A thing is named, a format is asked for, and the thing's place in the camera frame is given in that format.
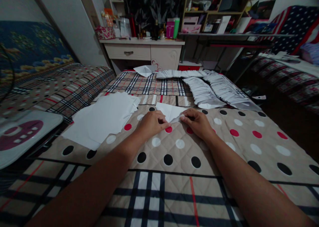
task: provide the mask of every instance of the pink basket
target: pink basket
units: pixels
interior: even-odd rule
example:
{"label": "pink basket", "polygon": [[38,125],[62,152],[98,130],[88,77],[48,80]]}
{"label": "pink basket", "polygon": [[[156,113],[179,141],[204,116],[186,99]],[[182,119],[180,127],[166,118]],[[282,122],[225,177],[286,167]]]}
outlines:
{"label": "pink basket", "polygon": [[98,26],[95,29],[95,32],[97,33],[97,36],[99,39],[114,39],[115,38],[113,29],[111,27]]}

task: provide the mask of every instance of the dresser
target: dresser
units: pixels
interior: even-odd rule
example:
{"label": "dresser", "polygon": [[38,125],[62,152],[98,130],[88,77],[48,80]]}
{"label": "dresser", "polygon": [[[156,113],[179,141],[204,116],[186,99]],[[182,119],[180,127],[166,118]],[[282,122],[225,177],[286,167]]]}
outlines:
{"label": "dresser", "polygon": [[116,74],[127,69],[125,63],[119,60],[144,60],[155,65],[157,70],[178,69],[182,40],[100,40],[113,64]]}

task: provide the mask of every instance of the forearm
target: forearm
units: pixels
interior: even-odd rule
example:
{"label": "forearm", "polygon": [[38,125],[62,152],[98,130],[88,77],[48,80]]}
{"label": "forearm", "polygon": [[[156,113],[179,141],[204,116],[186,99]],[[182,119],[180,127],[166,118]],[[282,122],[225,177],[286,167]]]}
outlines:
{"label": "forearm", "polygon": [[217,135],[204,141],[250,226],[314,226],[308,216]]}
{"label": "forearm", "polygon": [[67,186],[27,226],[92,226],[145,141],[133,132]]}

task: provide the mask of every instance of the pillow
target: pillow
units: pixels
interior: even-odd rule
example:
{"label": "pillow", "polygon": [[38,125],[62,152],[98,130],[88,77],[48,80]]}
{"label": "pillow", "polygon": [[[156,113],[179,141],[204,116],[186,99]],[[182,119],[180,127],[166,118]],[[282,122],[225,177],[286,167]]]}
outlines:
{"label": "pillow", "polygon": [[302,59],[309,63],[319,65],[319,44],[305,43],[300,49]]}

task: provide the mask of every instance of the bedsheet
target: bedsheet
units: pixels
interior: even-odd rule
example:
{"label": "bedsheet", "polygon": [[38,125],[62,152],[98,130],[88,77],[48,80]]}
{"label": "bedsheet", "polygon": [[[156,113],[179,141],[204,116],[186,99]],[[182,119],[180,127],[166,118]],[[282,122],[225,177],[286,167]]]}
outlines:
{"label": "bedsheet", "polygon": [[[100,95],[141,98],[123,130],[91,151],[59,136],[0,197],[0,222],[25,224],[63,188],[129,136],[157,102],[193,107],[179,79],[156,80],[126,71]],[[241,158],[308,216],[319,221],[319,166],[263,112],[210,109],[215,132]],[[247,226],[205,145],[184,123],[174,123],[139,150],[96,226]]]}
{"label": "bedsheet", "polygon": [[319,115],[319,79],[265,57],[257,57],[251,70],[292,101]]}
{"label": "bedsheet", "polygon": [[0,117],[31,109],[57,113],[70,124],[72,115],[84,108],[115,78],[109,67],[72,63],[15,86],[1,103]]}

